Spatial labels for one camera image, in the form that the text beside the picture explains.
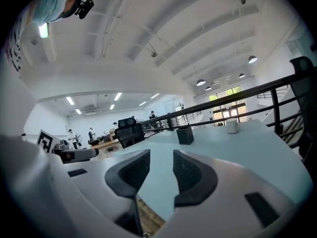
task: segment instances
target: white mug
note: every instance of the white mug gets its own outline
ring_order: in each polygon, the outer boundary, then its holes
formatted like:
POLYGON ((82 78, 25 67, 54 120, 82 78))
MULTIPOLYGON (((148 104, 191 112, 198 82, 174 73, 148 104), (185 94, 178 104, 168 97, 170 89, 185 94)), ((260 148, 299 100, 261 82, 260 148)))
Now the white mug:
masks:
POLYGON ((240 129, 240 124, 237 121, 237 118, 229 118, 226 120, 226 128, 229 134, 235 134, 240 129))

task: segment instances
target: face mask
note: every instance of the face mask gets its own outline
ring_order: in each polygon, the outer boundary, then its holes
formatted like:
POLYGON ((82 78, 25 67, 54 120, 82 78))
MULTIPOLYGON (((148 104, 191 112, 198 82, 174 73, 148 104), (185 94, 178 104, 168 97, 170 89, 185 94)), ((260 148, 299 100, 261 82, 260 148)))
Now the face mask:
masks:
POLYGON ((66 0, 40 0, 35 8, 32 22, 39 26, 58 19, 65 9, 66 0))

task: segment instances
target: wooden floor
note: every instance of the wooden floor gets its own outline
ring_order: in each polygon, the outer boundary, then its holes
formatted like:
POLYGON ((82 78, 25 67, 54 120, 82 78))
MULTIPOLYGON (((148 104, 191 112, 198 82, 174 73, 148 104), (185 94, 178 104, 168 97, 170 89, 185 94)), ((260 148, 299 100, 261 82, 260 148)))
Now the wooden floor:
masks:
POLYGON ((141 227, 143 232, 154 235, 165 224, 159 215, 157 215, 143 200, 137 200, 141 227))

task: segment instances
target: light blue tabletop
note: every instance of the light blue tabletop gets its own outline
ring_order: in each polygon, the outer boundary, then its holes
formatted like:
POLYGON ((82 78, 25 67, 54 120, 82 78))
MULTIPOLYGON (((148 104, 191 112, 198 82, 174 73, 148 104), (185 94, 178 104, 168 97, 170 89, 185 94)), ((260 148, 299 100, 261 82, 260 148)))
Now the light blue tabletop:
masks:
POLYGON ((173 173, 173 150, 238 163, 279 188, 295 204, 310 194, 313 183, 306 168, 286 143, 259 120, 240 123, 237 134, 228 134, 225 126, 193 130, 194 142, 180 145, 176 131, 164 131, 115 154, 150 149, 150 172, 139 196, 163 219, 174 212, 178 195, 173 173))

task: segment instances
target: handrail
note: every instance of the handrail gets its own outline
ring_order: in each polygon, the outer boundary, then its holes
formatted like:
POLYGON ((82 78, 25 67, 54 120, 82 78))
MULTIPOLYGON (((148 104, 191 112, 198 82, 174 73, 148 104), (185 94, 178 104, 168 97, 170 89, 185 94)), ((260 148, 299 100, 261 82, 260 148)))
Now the handrail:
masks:
MULTIPOLYGON (((292 115, 292 116, 290 116, 288 118, 284 118, 284 119, 280 120, 279 107, 282 106, 282 105, 285 105, 287 103, 290 103, 292 101, 295 101, 296 98, 291 98, 289 100, 282 101, 282 102, 279 103, 278 99, 277 99, 277 91, 276 91, 276 89, 279 88, 279 87, 285 86, 285 85, 289 85, 290 82, 294 82, 294 81, 300 80, 300 79, 308 77, 310 75, 311 75, 311 72, 305 72, 305 73, 300 73, 300 74, 296 74, 296 75, 293 74, 293 75, 290 75, 290 76, 287 76, 287 77, 284 77, 284 78, 269 82, 269 83, 264 84, 264 85, 260 85, 260 86, 257 86, 257 87, 254 87, 254 88, 250 88, 250 89, 245 90, 245 91, 241 91, 241 92, 229 95, 229 96, 225 96, 223 98, 220 98, 220 99, 217 99, 217 100, 214 100, 214 101, 202 103, 202 104, 199 104, 199 105, 196 105, 196 106, 193 106, 193 107, 189 107, 189 108, 186 108, 186 109, 183 109, 183 110, 180 110, 180 111, 176 111, 176 112, 161 116, 161 117, 157 117, 157 118, 153 118, 151 120, 143 121, 143 122, 141 122, 141 124, 152 123, 152 122, 155 122, 155 121, 160 121, 160 120, 166 119, 167 120, 167 124, 168 124, 168 128, 161 128, 160 127, 160 128, 156 128, 154 130, 158 130, 158 129, 159 130, 167 130, 167 129, 168 130, 174 130, 174 129, 177 129, 177 128, 182 128, 184 126, 173 126, 171 119, 172 118, 176 118, 176 117, 180 117, 180 116, 186 116, 189 113, 196 113, 196 112, 201 112, 202 110, 212 109, 214 107, 222 106, 222 105, 225 105, 225 104, 228 104, 228 103, 231 103, 231 102, 235 102, 235 101, 238 101, 238 100, 246 99, 246 98, 249 98, 249 97, 252 97, 252 96, 256 96, 257 94, 270 91, 271 95, 273 97, 273 99, 272 99, 273 100, 273 105, 272 106, 265 107, 265 108, 258 109, 258 110, 254 110, 254 111, 247 112, 247 113, 244 113, 244 114, 239 114, 239 115, 236 115, 236 116, 232 116, 232 118, 240 118, 240 117, 250 116, 250 115, 253 115, 253 114, 257 114, 257 113, 260 113, 260 112, 264 112, 264 111, 273 109, 274 110, 274 122, 270 123, 270 124, 267 124, 267 125, 268 126, 273 126, 274 125, 275 126, 275 129, 274 129, 275 133, 277 135, 280 135, 281 134, 281 131, 280 131, 281 123, 283 123, 283 122, 285 122, 287 120, 293 119, 293 118, 295 118, 297 116, 300 116, 301 114, 298 113, 298 114, 292 115)), ((199 126, 199 125, 211 124, 211 123, 225 121, 227 119, 228 118, 222 118, 222 119, 217 119, 217 120, 198 122, 198 123, 190 124, 190 126, 199 126)))

